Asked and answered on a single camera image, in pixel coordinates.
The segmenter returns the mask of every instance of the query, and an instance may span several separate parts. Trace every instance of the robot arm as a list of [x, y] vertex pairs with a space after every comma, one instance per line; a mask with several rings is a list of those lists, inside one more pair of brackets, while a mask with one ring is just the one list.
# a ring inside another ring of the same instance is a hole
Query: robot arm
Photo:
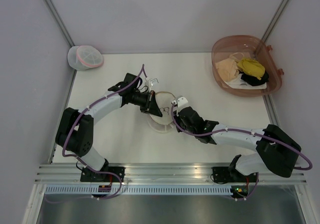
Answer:
[[[127, 73], [124, 81], [119, 82], [115, 86], [109, 88], [108, 92], [104, 96], [107, 96], [112, 92], [121, 90], [123, 87], [131, 83], [135, 78], [135, 75]], [[73, 130], [66, 150], [76, 154], [92, 169], [96, 171], [107, 171], [109, 165], [108, 161], [104, 159], [92, 145], [95, 124], [97, 124], [111, 111], [121, 108], [128, 103], [140, 106], [140, 111], [142, 113], [148, 113], [162, 117], [162, 113], [155, 99], [155, 92], [145, 91], [141, 93], [138, 90], [138, 84], [140, 81], [142, 81], [141, 78], [139, 78], [138, 81], [136, 81], [133, 85], [131, 85], [124, 91], [106, 98], [90, 108], [86, 112], [86, 114], [81, 117], [78, 129]], [[65, 109], [55, 139], [55, 142], [61, 147], [64, 146], [67, 135], [82, 110], [84, 110], [84, 108], [80, 110], [75, 110], [73, 108]]]
[[301, 152], [300, 146], [278, 126], [268, 125], [266, 129], [245, 129], [226, 126], [217, 121], [203, 120], [182, 96], [173, 101], [172, 114], [178, 132], [187, 132], [202, 143], [233, 145], [256, 152], [247, 156], [238, 155], [233, 159], [228, 170], [234, 179], [237, 179], [237, 176], [248, 176], [265, 170], [282, 177], [291, 176], [298, 154], [280, 144], [272, 143], [263, 136], [284, 142]]

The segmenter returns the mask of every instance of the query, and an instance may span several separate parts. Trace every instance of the white wall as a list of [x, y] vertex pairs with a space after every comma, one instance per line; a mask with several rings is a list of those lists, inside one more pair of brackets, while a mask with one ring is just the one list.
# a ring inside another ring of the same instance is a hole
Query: white wall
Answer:
[[281, 0], [52, 0], [75, 45], [102, 53], [210, 52], [261, 37]]
[[268, 44], [283, 68], [283, 86], [273, 100], [282, 128], [314, 164], [306, 172], [320, 209], [320, 0], [292, 0]]
[[48, 160], [70, 82], [64, 41], [42, 0], [0, 0], [0, 223], [20, 223]]

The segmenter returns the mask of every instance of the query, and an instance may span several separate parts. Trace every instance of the beige cloth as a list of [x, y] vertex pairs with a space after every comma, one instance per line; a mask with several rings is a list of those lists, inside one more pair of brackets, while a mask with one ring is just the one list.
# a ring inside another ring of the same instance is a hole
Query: beige cloth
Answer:
[[223, 81], [228, 82], [235, 79], [239, 75], [239, 70], [237, 67], [237, 59], [234, 55], [243, 53], [234, 53], [229, 56], [229, 58], [225, 60], [221, 60], [215, 64], [218, 74], [222, 78]]

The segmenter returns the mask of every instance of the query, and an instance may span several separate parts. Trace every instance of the purple cable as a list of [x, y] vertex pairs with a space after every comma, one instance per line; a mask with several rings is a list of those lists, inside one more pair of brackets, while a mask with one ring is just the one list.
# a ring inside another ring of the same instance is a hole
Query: purple cable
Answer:
[[70, 129], [70, 131], [69, 131], [69, 133], [68, 133], [68, 135], [67, 135], [67, 138], [65, 139], [65, 142], [64, 142], [64, 145], [63, 145], [63, 149], [62, 149], [62, 156], [63, 156], [63, 157], [76, 157], [77, 160], [78, 160], [79, 162], [81, 162], [84, 166], [87, 166], [87, 168], [88, 168], [89, 170], [91, 170], [91, 171], [93, 171], [93, 172], [95, 172], [95, 173], [97, 173], [97, 174], [109, 174], [109, 175], [113, 175], [113, 176], [115, 176], [115, 177], [119, 180], [120, 186], [119, 186], [118, 190], [117, 190], [114, 194], [112, 194], [111, 196], [101, 197], [100, 199], [110, 199], [110, 198], [115, 197], [116, 194], [118, 194], [118, 192], [120, 191], [121, 186], [122, 186], [122, 181], [121, 181], [120, 177], [119, 177], [118, 175], [112, 173], [112, 172], [108, 172], [108, 171], [97, 171], [97, 170], [92, 169], [92, 168], [91, 168], [90, 166], [88, 166], [84, 161], [82, 161], [77, 155], [75, 155], [75, 154], [66, 154], [66, 152], [65, 152], [65, 150], [66, 150], [66, 148], [67, 148], [66, 146], [67, 146], [67, 144], [68, 144], [68, 142], [69, 142], [69, 140], [70, 140], [70, 137], [71, 137], [71, 134], [72, 134], [73, 130], [74, 130], [75, 127], [78, 125], [79, 120], [81, 119], [81, 117], [82, 117], [89, 109], [91, 109], [94, 105], [96, 105], [97, 103], [101, 102], [102, 100], [107, 99], [107, 98], [109, 98], [109, 97], [111, 97], [111, 96], [113, 96], [113, 95], [116, 95], [116, 94], [122, 92], [123, 90], [126, 90], [127, 88], [129, 88], [131, 85], [133, 85], [133, 84], [139, 79], [139, 77], [140, 77], [140, 75], [141, 75], [142, 73], [144, 74], [145, 77], [147, 77], [147, 74], [145, 73], [145, 65], [144, 65], [144, 64], [142, 65], [142, 68], [141, 68], [139, 74], [137, 75], [137, 77], [136, 77], [131, 83], [129, 83], [127, 86], [123, 87], [122, 89], [120, 89], [120, 90], [118, 90], [118, 91], [115, 91], [115, 92], [107, 95], [107, 97], [105, 97], [105, 96], [101, 97], [100, 99], [98, 99], [98, 100], [94, 101], [92, 104], [90, 104], [90, 105], [89, 105], [89, 108], [85, 108], [85, 109], [80, 113], [80, 115], [77, 117], [77, 119], [75, 120], [74, 124], [72, 125], [72, 127], [71, 127], [71, 129]]
[[[193, 133], [190, 133], [190, 132], [188, 132], [186, 130], [183, 130], [181, 128], [181, 126], [178, 125], [178, 123], [176, 122], [176, 120], [174, 118], [174, 113], [173, 113], [174, 110], [173, 109], [174, 109], [174, 105], [171, 106], [171, 116], [172, 116], [172, 120], [173, 120], [175, 126], [180, 131], [182, 131], [182, 132], [184, 132], [184, 133], [186, 133], [188, 135], [192, 135], [192, 136], [207, 136], [207, 135], [212, 135], [212, 134], [216, 134], [216, 133], [219, 133], [219, 132], [225, 132], [226, 131], [225, 129], [221, 129], [221, 130], [215, 130], [215, 131], [212, 131], [212, 132], [208, 132], [208, 133], [205, 133], [205, 134], [193, 134]], [[241, 133], [245, 133], [245, 134], [251, 135], [251, 132], [247, 131], [247, 130], [228, 129], [228, 131], [241, 132]], [[284, 143], [284, 142], [282, 142], [280, 140], [277, 140], [277, 139], [274, 139], [274, 138], [271, 138], [271, 137], [268, 137], [268, 136], [264, 136], [264, 135], [261, 135], [261, 134], [258, 134], [258, 133], [255, 133], [255, 135], [259, 136], [261, 138], [267, 139], [269, 141], [275, 142], [277, 144], [283, 145], [284, 147], [288, 148], [289, 150], [291, 150], [294, 153], [296, 153], [299, 156], [301, 156], [309, 164], [308, 167], [295, 167], [294, 169], [296, 169], [296, 170], [310, 170], [310, 169], [312, 169], [312, 167], [313, 167], [312, 162], [304, 154], [302, 154], [300, 151], [294, 149], [293, 147], [289, 146], [288, 144], [286, 144], [286, 143]]]

